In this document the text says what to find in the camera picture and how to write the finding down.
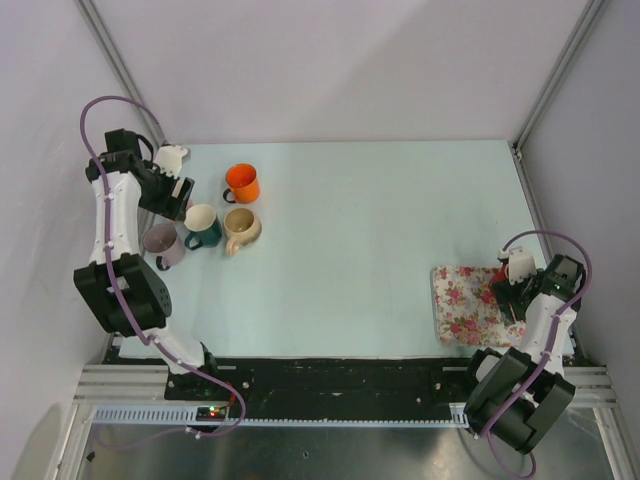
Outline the red round object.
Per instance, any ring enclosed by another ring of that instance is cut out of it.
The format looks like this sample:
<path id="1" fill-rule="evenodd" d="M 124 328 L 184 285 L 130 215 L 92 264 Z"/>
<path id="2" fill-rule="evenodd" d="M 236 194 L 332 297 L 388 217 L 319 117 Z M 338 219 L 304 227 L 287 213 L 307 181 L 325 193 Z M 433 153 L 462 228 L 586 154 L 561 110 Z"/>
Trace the red round object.
<path id="1" fill-rule="evenodd" d="M 489 282 L 489 286 L 496 297 L 499 295 L 510 294 L 512 285 L 509 281 L 509 270 L 507 265 L 503 265 L 495 273 Z"/>

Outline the dark green mug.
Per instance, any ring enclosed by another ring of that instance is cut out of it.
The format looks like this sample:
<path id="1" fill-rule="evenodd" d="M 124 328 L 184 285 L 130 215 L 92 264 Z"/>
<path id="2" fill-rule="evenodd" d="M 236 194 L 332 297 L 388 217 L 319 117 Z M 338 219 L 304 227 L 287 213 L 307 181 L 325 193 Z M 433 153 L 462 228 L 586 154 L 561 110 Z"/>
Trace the dark green mug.
<path id="1" fill-rule="evenodd" d="M 184 225 L 189 231 L 184 240 L 190 251 L 216 247 L 222 239 L 222 227 L 216 210 L 206 204 L 193 205 L 186 211 Z"/>

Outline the purple mug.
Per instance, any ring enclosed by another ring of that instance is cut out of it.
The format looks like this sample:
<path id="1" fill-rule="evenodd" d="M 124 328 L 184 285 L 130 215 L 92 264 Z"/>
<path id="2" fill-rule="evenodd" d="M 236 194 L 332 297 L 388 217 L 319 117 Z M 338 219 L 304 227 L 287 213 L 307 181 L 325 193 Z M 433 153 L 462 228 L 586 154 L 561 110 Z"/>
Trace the purple mug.
<path id="1" fill-rule="evenodd" d="M 156 268 L 167 271 L 182 262 L 186 255 L 184 241 L 169 224 L 158 224 L 143 235 L 143 246 L 155 256 Z"/>

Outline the orange mug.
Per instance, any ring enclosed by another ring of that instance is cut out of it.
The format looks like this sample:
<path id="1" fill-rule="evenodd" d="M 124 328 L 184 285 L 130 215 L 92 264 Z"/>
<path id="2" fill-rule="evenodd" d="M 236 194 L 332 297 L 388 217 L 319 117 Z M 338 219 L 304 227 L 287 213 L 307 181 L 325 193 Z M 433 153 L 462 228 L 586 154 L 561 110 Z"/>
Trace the orange mug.
<path id="1" fill-rule="evenodd" d="M 247 163 L 232 166 L 225 175 L 227 184 L 223 200 L 228 204 L 255 202 L 261 193 L 256 168 Z"/>

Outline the cream mug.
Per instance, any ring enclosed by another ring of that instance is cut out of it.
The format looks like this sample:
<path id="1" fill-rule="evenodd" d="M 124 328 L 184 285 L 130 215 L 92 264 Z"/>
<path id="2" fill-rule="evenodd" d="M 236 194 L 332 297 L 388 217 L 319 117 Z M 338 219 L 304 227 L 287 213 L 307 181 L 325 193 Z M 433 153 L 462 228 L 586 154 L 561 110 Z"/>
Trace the cream mug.
<path id="1" fill-rule="evenodd" d="M 240 249 L 255 243 L 262 233 L 262 223 L 256 213 L 248 208 L 230 210 L 224 217 L 227 237 L 225 253 L 234 256 Z"/>

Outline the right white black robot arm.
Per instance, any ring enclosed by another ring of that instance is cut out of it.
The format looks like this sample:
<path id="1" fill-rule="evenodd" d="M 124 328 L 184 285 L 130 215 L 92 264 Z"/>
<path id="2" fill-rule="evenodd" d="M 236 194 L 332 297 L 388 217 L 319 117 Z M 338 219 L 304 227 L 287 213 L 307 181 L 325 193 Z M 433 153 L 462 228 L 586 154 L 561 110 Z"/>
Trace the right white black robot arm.
<path id="1" fill-rule="evenodd" d="M 515 451 L 529 454 L 574 398 L 564 378 L 563 345 L 586 287 L 579 261 L 557 254 L 546 269 L 515 278 L 504 260 L 489 287 L 508 321 L 522 320 L 520 344 L 501 354 L 478 350 L 462 376 L 469 397 L 464 414 L 472 431 L 493 434 Z"/>

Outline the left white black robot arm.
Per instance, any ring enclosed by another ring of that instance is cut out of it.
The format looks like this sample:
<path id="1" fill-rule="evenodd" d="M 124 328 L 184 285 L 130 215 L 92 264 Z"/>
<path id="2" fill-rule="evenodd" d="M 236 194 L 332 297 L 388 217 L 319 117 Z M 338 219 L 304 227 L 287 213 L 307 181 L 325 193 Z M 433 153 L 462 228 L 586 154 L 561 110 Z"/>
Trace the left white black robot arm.
<path id="1" fill-rule="evenodd" d="M 146 210 L 171 222 L 186 217 L 195 182 L 169 174 L 141 148 L 148 140 L 126 129 L 105 135 L 106 150 L 85 173 L 96 200 L 96 234 L 87 266 L 74 284 L 104 331 L 137 337 L 158 347 L 171 373 L 188 375 L 187 387 L 201 399 L 214 397 L 222 376 L 203 343 L 171 328 L 172 301 L 140 251 L 137 215 Z"/>

